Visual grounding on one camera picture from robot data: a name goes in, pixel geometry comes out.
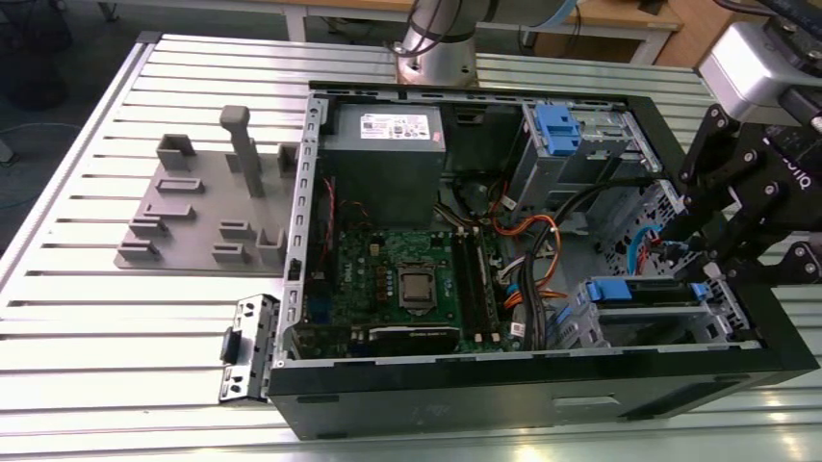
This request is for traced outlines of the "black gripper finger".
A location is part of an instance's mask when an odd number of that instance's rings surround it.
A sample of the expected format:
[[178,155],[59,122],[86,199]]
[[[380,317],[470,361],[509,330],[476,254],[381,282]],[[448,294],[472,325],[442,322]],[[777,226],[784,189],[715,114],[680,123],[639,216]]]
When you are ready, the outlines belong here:
[[[813,285],[820,282],[820,223],[800,223],[789,228],[767,215],[743,211],[729,219],[713,214],[705,224],[696,225],[689,216],[672,222],[672,240],[687,245],[695,259],[673,272],[688,282],[723,279],[731,286],[765,287]],[[784,250],[780,260],[765,265],[761,255],[791,235],[804,238]]]
[[704,112],[676,172],[684,211],[667,223],[661,231],[663,241],[685,241],[729,204],[727,187],[715,183],[709,176],[731,159],[737,128],[739,122],[727,115],[719,104],[712,104]]

